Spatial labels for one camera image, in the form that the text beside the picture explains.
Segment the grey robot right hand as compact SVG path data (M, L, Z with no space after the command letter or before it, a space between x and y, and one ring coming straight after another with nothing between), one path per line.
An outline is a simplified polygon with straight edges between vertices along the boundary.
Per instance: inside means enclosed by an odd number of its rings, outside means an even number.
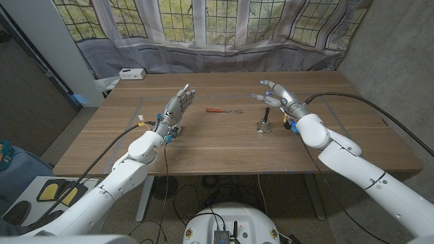
M282 108L284 112L295 119L301 119L311 114L310 110L298 100L298 98L285 87L269 80L262 80L262 85L271 88L265 95L251 94L251 97L264 102L272 107Z

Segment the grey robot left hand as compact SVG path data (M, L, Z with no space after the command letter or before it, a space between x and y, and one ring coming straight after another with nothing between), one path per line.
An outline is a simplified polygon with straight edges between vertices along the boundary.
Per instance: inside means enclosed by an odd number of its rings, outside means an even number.
M195 90L189 89L189 84L181 88L166 104L160 119L153 126L152 131L165 137L182 120L182 116L193 102Z

